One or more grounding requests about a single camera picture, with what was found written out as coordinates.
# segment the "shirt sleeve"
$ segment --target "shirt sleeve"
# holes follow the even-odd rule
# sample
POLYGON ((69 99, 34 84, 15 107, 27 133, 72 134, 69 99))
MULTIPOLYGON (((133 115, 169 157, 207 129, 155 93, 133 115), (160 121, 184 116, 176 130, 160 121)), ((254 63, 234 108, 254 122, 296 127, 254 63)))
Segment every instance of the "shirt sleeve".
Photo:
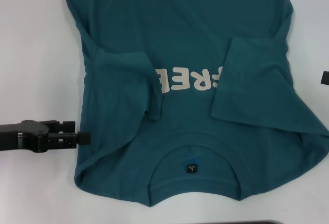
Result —
POLYGON ((293 8, 270 0, 268 37, 234 37, 223 65, 211 116, 290 132, 329 135, 294 91, 286 37, 293 8))
POLYGON ((159 119, 161 84, 144 52, 113 53, 96 43, 88 19, 94 0, 66 2, 81 35, 86 70, 80 129, 92 135, 91 145, 79 148, 79 165, 99 151, 124 147, 144 118, 159 119))

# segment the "t-shirt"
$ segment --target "t-shirt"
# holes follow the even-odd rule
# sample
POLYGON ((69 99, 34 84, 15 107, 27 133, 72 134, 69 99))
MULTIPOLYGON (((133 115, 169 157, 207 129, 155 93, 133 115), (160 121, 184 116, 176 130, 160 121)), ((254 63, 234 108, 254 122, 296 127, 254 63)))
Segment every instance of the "t-shirt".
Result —
POLYGON ((329 132, 293 88, 289 0, 66 0, 86 76, 76 185, 153 206, 301 176, 329 132))

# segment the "white background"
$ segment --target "white background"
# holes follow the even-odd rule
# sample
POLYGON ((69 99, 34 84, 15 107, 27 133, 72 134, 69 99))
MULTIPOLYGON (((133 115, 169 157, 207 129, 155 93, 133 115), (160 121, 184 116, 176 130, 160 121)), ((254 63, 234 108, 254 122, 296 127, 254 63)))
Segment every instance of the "white background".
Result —
MULTIPOLYGON (((329 0, 291 0, 295 88, 329 127, 329 0)), ((84 67, 65 0, 0 0, 0 124, 80 119, 84 67)), ((0 152, 0 223, 329 223, 329 158, 301 178, 241 202, 188 193, 152 208, 94 196, 73 182, 76 150, 0 152)))

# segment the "teal t-shirt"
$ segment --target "teal t-shirt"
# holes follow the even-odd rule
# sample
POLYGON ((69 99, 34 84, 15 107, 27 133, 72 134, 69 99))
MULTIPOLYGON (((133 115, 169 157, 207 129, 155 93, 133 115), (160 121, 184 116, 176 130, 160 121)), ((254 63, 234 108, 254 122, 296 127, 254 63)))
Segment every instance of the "teal t-shirt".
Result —
POLYGON ((66 0, 86 76, 76 185, 153 206, 304 174, 329 132, 296 95, 289 0, 66 0))

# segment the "white table surface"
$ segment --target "white table surface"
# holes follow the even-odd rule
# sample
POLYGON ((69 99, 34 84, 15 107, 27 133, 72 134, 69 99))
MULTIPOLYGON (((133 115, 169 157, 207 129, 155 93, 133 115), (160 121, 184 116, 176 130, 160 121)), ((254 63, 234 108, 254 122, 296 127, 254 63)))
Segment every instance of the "white table surface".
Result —
MULTIPOLYGON (((291 0, 288 58, 300 97, 329 127, 329 0, 291 0)), ((0 124, 80 119, 84 67, 65 0, 0 0, 0 124)), ((187 193, 148 208, 95 196, 73 182, 76 150, 0 152, 1 224, 329 223, 329 157, 269 193, 241 202, 187 193)))

